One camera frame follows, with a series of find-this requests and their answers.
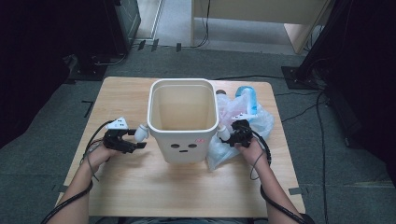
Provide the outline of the black cabinet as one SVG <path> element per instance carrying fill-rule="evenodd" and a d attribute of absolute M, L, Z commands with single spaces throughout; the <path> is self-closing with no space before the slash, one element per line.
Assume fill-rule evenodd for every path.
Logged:
<path fill-rule="evenodd" d="M 127 54 L 141 22 L 137 0 L 104 0 L 104 3 L 115 52 Z"/>

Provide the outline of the person's left hand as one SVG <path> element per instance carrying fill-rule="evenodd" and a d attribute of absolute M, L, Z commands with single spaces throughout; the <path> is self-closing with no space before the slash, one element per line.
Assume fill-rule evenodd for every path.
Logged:
<path fill-rule="evenodd" d="M 119 152 L 117 150 L 107 148 L 102 143 L 96 143 L 92 147 L 89 147 L 83 163 L 88 166 L 90 171 L 96 173 L 104 162 L 118 154 Z"/>

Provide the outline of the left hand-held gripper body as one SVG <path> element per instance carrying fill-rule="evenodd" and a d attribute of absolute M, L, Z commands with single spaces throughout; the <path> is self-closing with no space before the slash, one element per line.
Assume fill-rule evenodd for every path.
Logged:
<path fill-rule="evenodd" d="M 120 117 L 110 121 L 105 127 L 106 133 L 103 137 L 104 146 L 122 153 L 130 152 L 131 143 L 123 139 L 123 136 L 129 132 L 125 118 Z"/>

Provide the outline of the person's right hand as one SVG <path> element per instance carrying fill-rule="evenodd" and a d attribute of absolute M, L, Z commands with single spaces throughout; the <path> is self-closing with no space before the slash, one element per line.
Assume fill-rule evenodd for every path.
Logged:
<path fill-rule="evenodd" d="M 248 164 L 250 164 L 257 172 L 263 171 L 269 167 L 266 154 L 259 142 L 253 138 L 249 147 L 239 146 L 237 148 L 243 155 Z"/>

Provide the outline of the black floor tape corner mark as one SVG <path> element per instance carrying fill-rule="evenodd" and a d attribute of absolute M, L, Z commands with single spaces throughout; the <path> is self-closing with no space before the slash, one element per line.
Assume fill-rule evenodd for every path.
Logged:
<path fill-rule="evenodd" d="M 86 110 L 86 112 L 84 114 L 84 118 L 87 118 L 91 114 L 92 107 L 94 105 L 94 101 L 82 100 L 81 103 L 82 104 L 86 104 L 88 106 L 88 108 L 87 108 L 87 110 Z"/>

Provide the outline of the beige desk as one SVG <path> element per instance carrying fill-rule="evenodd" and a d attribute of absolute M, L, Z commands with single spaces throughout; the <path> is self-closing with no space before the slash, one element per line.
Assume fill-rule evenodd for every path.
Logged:
<path fill-rule="evenodd" d="M 335 0 L 191 0 L 191 19 L 283 23 L 294 52 L 301 54 L 308 37 L 324 25 Z"/>

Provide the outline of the black stand with base plate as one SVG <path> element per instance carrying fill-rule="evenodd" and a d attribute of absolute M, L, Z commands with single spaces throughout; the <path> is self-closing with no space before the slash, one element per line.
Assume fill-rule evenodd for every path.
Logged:
<path fill-rule="evenodd" d="M 343 51 L 347 38 L 350 11 L 355 0 L 335 0 L 323 30 L 299 67 L 282 66 L 289 89 L 321 90 L 315 69 L 333 63 Z"/>

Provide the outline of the translucent white-blue plastic bag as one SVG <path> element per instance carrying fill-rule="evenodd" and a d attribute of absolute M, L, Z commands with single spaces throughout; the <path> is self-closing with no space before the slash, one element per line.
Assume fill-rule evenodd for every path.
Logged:
<path fill-rule="evenodd" d="M 231 122 L 221 123 L 217 133 L 212 137 L 209 143 L 209 150 L 206 155 L 206 160 L 210 171 L 216 170 L 220 164 L 228 159 L 236 156 L 239 151 L 235 147 L 230 147 L 228 144 L 221 143 L 221 140 L 232 139 L 233 128 L 232 123 L 236 120 L 246 119 L 249 122 L 250 128 L 258 136 L 266 139 L 273 130 L 275 119 L 266 111 L 258 102 L 255 90 L 250 86 L 241 86 L 237 89 L 234 98 L 231 99 L 224 90 L 216 91 L 217 103 L 218 100 L 227 99 L 242 101 L 247 105 L 247 112 L 234 116 Z"/>

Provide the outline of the person's grey clothing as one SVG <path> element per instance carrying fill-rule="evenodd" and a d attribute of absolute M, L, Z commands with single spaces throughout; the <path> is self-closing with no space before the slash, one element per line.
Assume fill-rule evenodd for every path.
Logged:
<path fill-rule="evenodd" d="M 253 224 L 251 218 L 213 217 L 128 217 L 118 224 Z"/>

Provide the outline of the white trash bin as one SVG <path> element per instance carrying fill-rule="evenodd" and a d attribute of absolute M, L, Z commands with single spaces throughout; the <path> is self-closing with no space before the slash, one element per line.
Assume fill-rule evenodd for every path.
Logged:
<path fill-rule="evenodd" d="M 138 142 L 153 137 L 168 163 L 203 161 L 219 127 L 215 87 L 203 78 L 163 78 L 149 90 L 147 121 Z"/>

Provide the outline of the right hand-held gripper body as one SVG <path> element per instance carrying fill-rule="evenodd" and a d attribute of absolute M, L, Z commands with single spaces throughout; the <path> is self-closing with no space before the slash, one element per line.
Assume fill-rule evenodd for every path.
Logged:
<path fill-rule="evenodd" d="M 232 123 L 232 128 L 232 146 L 237 144 L 249 147 L 253 138 L 253 130 L 250 128 L 249 122 L 246 119 L 236 120 Z"/>

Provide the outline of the dark curtain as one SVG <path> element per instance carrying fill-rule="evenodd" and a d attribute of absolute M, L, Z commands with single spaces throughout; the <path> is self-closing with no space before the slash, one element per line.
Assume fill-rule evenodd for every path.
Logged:
<path fill-rule="evenodd" d="M 92 58 L 103 0 L 0 0 L 0 148 L 22 135 L 66 81 L 68 55 Z"/>
<path fill-rule="evenodd" d="M 351 116 L 346 143 L 383 161 L 396 188 L 396 0 L 352 0 L 327 80 Z"/>

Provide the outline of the black stand base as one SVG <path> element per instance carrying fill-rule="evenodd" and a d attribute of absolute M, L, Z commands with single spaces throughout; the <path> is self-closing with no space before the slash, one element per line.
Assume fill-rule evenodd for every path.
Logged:
<path fill-rule="evenodd" d="M 76 55 L 69 57 L 69 81 L 102 81 L 106 65 L 94 62 L 90 57 L 80 60 Z"/>

